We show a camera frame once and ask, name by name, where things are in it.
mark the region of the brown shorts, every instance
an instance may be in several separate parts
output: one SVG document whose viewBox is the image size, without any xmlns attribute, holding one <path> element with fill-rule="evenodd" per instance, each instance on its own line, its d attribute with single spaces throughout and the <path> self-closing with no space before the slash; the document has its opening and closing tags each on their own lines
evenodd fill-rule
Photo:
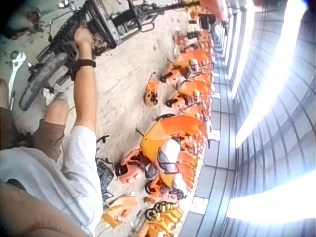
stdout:
<svg viewBox="0 0 316 237">
<path fill-rule="evenodd" d="M 13 121 L 12 112 L 0 107 L 0 150 L 10 149 L 21 142 L 21 136 Z M 60 146 L 64 138 L 65 125 L 58 125 L 41 120 L 39 127 L 31 136 L 31 146 L 43 151 L 57 162 Z"/>
</svg>

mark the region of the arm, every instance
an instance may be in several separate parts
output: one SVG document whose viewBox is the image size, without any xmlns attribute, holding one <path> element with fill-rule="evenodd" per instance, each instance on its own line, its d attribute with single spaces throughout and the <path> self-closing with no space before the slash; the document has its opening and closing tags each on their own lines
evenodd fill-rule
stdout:
<svg viewBox="0 0 316 237">
<path fill-rule="evenodd" d="M 88 28 L 79 28 L 74 39 L 79 47 L 80 59 L 92 60 L 93 39 Z M 77 113 L 75 126 L 84 126 L 95 132 L 96 126 L 96 85 L 94 69 L 83 66 L 76 73 L 74 101 Z"/>
</svg>

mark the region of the person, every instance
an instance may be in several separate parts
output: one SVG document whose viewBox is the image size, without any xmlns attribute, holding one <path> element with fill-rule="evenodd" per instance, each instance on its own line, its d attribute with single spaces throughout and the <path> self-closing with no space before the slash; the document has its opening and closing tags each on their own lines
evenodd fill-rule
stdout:
<svg viewBox="0 0 316 237">
<path fill-rule="evenodd" d="M 93 38 L 81 26 L 74 35 L 81 60 L 92 60 Z M 8 110 L 7 87 L 0 85 L 1 236 L 93 236 L 101 218 L 102 196 L 95 163 L 96 84 L 92 66 L 81 66 L 74 81 L 76 122 L 64 141 L 61 170 L 56 161 L 64 138 L 68 104 L 48 107 L 32 148 L 12 147 L 17 134 Z"/>
</svg>

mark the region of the hand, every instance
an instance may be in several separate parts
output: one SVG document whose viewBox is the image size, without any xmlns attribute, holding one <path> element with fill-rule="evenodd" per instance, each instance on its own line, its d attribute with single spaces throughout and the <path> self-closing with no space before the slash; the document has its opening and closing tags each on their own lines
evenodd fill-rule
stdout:
<svg viewBox="0 0 316 237">
<path fill-rule="evenodd" d="M 74 41 L 78 45 L 79 48 L 91 47 L 93 48 L 93 37 L 90 30 L 81 25 L 74 34 Z"/>
</svg>

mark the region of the leg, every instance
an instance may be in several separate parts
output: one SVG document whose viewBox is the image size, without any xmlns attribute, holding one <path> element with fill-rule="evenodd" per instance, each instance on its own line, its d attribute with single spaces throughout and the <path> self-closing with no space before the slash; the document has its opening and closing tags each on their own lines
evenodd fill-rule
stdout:
<svg viewBox="0 0 316 237">
<path fill-rule="evenodd" d="M 68 117 L 68 104 L 57 99 L 49 107 L 33 135 L 33 146 L 57 162 Z"/>
<path fill-rule="evenodd" d="M 0 79 L 0 150 L 12 148 L 18 137 L 12 112 L 9 110 L 8 94 L 6 82 Z"/>
</svg>

